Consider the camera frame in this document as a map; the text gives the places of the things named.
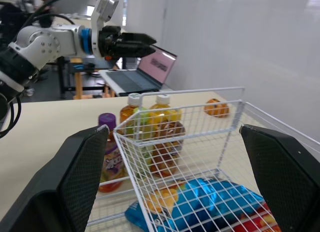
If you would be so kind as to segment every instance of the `person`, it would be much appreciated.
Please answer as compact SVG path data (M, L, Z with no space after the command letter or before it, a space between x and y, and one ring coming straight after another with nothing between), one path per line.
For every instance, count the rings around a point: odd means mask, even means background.
M23 24L28 19L27 14L11 3L5 3L0 9L0 21L1 21L1 37L3 48L6 48L8 44L14 39L16 34L20 31Z
M50 0L41 0L41 1L43 1L43 3L47 3ZM44 9L44 11L41 12L41 15L54 13L53 10L54 8L52 6L48 6ZM53 17L42 18L42 19L39 19L39 24L42 28L49 28L51 27L53 20L54 20Z

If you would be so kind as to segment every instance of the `robotic arm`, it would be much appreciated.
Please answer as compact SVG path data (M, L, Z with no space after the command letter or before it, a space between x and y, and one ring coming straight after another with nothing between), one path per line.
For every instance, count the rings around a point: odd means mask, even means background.
M0 120L8 112L8 103L48 62L58 57L97 58L144 57L155 50L156 40L145 34L121 33L120 27L106 26L118 0L98 0L91 17L91 29L79 25L51 28L34 26L20 30L15 43L0 53Z

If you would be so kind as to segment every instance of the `blue ring joint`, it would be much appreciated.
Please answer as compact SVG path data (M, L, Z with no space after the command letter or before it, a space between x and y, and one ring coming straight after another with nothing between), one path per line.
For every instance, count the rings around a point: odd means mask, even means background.
M83 48L84 52L86 54L90 55L90 49L89 49L89 35L90 35L90 28L84 28L81 31L81 37L83 40Z

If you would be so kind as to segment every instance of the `laptop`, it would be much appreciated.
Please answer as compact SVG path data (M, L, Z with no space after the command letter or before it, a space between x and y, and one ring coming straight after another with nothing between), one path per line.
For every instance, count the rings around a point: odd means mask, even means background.
M107 72L107 75L124 90L120 96L158 92L165 83L177 56L159 47L152 47L155 52L142 58L137 70Z

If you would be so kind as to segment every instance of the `white wall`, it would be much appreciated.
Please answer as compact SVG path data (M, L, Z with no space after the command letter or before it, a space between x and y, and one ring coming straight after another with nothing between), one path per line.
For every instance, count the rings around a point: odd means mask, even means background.
M162 42L166 0L128 0L126 30L146 33Z
M245 99L320 140L320 0L168 0L173 89L245 86Z
M54 4L59 13L80 15L87 14L87 6L94 6L96 0L61 0Z

